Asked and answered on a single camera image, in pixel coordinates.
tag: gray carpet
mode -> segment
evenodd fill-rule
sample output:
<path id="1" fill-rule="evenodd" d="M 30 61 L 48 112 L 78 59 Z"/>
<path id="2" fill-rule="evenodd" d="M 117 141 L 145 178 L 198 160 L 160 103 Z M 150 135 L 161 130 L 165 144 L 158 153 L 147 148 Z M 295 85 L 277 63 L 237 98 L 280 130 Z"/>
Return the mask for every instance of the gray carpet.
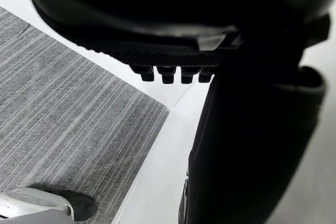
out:
<path id="1" fill-rule="evenodd" d="M 110 224 L 168 113 L 0 8 L 0 191 L 75 190 Z"/>

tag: white tile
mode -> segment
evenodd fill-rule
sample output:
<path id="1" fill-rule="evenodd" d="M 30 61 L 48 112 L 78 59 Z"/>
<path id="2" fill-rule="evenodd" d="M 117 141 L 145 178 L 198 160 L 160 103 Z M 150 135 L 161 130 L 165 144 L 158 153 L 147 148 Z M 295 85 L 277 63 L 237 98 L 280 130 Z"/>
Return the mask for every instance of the white tile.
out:
<path id="1" fill-rule="evenodd" d="M 177 223 L 188 156 L 208 87 L 194 84 L 172 109 L 113 224 Z"/>

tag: striped carpet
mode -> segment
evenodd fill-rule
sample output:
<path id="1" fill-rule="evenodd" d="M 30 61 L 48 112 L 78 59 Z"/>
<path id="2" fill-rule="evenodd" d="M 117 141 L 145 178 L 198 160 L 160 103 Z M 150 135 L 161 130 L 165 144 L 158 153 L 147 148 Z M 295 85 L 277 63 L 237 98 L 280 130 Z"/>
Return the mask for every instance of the striped carpet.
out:
<path id="1" fill-rule="evenodd" d="M 168 113 L 0 8 L 0 191 L 75 190 L 110 224 Z"/>

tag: white floor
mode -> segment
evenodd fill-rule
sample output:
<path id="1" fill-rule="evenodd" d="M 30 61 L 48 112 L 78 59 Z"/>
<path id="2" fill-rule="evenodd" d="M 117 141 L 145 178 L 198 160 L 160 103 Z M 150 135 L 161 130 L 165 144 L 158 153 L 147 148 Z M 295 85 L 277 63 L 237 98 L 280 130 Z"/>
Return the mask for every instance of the white floor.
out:
<path id="1" fill-rule="evenodd" d="M 173 224 L 187 167 L 187 157 L 208 85 L 144 83 L 128 66 L 109 56 L 80 48 L 52 31 L 38 17 L 30 0 L 0 0 L 0 6 L 84 55 L 171 109 L 113 224 Z M 336 5 L 332 8 L 336 20 Z M 336 28 L 327 42 L 306 50 L 303 64 L 319 69 L 329 94 L 301 166 L 270 224 L 336 223 Z"/>

